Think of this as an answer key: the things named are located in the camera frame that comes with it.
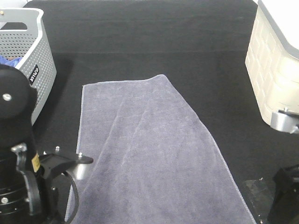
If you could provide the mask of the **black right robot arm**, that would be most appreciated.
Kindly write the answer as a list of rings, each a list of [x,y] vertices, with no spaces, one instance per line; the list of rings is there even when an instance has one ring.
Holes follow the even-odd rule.
[[[274,175],[275,196],[268,221],[271,224],[299,222],[299,166],[280,168]]]

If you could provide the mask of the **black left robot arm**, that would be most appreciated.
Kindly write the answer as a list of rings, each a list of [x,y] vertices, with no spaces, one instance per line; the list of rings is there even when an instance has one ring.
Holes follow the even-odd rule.
[[[43,221],[38,178],[40,166],[32,128],[37,91],[18,69],[0,67],[0,222]]]

